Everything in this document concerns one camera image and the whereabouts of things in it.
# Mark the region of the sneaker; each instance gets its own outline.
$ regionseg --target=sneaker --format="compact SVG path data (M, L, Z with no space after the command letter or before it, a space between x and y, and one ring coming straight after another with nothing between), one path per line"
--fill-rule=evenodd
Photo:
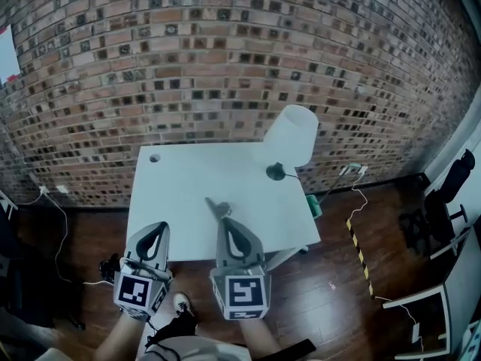
M174 310L178 316L180 316L181 314L190 314L194 317L190 306L190 301L184 293L175 293Z

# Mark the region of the caution tape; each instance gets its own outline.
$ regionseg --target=caution tape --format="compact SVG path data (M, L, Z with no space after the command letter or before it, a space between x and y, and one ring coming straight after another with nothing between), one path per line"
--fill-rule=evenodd
M354 246L356 250L358 251L358 256L359 260L361 261L362 268L364 270L364 276L366 278L366 281L368 282L369 285L369 294L371 295L371 298L374 299L374 291L373 291L373 284L371 283L371 279L369 278L369 270L368 270L368 265L366 265L366 261L364 260L364 255L362 254L361 248L359 247L359 241L357 237L355 236L354 230L352 229L351 226L351 220L346 220L346 226L349 232L351 233L351 238L352 241L354 242Z

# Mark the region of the black pants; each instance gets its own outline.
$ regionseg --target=black pants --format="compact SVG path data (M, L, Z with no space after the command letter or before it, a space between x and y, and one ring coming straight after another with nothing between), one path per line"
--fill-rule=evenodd
M171 337L183 337L185 335L195 335L197 319L189 313L181 314L174 318L171 323L159 331L147 342L147 347Z

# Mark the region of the hole in table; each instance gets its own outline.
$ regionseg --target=hole in table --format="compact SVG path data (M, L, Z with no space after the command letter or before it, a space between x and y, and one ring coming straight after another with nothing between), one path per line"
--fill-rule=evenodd
M152 154L149 158L149 161L151 161L152 163L156 163L159 160L160 160L160 155L157 153Z

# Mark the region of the lamp shade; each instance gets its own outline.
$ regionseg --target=lamp shade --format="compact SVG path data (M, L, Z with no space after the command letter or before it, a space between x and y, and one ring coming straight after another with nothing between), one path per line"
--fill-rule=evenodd
M317 116L300 105L288 105L264 137L266 148L283 165L299 167L309 163L316 141Z

